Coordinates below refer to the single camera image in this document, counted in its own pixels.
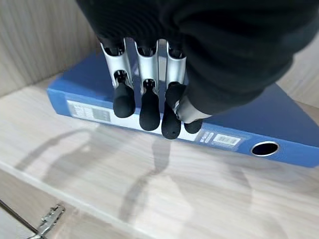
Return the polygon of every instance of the light gray wood grain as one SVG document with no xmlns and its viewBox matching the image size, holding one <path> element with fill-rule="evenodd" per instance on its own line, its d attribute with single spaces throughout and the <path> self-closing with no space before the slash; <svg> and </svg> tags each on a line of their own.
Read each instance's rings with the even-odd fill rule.
<svg viewBox="0 0 319 239">
<path fill-rule="evenodd" d="M 295 62 L 278 85 L 295 101 L 319 108 L 319 36 L 295 56 Z"/>
<path fill-rule="evenodd" d="M 74 0 L 0 0 L 0 96 L 69 68 L 95 48 Z"/>
<path fill-rule="evenodd" d="M 1 200 L 35 228 L 50 207 L 56 203 L 62 204 L 66 211 L 56 226 L 46 234 L 48 239 L 135 239 L 2 170 L 0 192 Z M 0 238 L 26 239 L 31 235 L 34 234 L 0 208 Z"/>
<path fill-rule="evenodd" d="M 26 239 L 34 234 L 0 208 L 0 235 L 4 239 Z"/>
<path fill-rule="evenodd" d="M 0 169 L 142 239 L 318 238 L 318 168 L 59 116 L 47 84 L 0 99 Z"/>
</svg>

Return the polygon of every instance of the black sleeve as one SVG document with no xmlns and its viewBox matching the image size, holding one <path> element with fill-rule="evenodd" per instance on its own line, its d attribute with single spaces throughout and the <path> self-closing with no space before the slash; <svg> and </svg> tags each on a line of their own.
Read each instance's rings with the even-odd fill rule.
<svg viewBox="0 0 319 239">
<path fill-rule="evenodd" d="M 162 22 L 185 34 L 188 97 L 210 115 L 280 79 L 319 25 L 318 4 L 304 1 L 197 0 L 162 9 Z"/>
</svg>

